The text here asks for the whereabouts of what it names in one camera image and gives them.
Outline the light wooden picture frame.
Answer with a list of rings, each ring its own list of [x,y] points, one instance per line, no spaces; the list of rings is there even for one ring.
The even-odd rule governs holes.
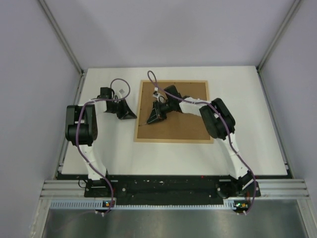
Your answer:
[[[203,80],[162,80],[159,87],[176,86],[182,96],[209,100],[208,82]],[[153,107],[154,85],[148,80],[142,80],[139,90],[138,112],[134,133],[135,142],[153,143],[203,143],[212,144],[211,138],[201,117],[192,114],[170,112],[167,119],[153,124],[139,126],[145,123]]]

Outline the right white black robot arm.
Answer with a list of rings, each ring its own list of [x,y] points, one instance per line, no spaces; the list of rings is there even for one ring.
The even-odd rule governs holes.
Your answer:
[[[223,100],[216,98],[212,101],[206,101],[190,96],[182,97],[174,85],[163,89],[166,97],[162,100],[159,89],[159,87],[154,89],[153,97],[156,100],[153,102],[147,124],[167,119],[167,114],[170,112],[201,117],[209,136],[222,140],[227,151],[226,163],[229,176],[233,179],[231,190],[234,195],[256,197],[258,187],[256,177],[240,155],[235,137],[236,121]]]

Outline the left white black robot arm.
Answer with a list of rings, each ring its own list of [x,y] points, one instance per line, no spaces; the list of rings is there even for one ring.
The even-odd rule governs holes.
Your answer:
[[[93,143],[98,137],[97,116],[103,113],[115,114],[119,120],[136,119],[126,98],[130,89],[114,91],[112,87],[100,88],[100,94],[82,105],[66,108],[65,138],[77,147],[88,171],[88,182],[95,185],[100,196],[108,196],[113,191],[107,178],[107,168],[94,151]]]

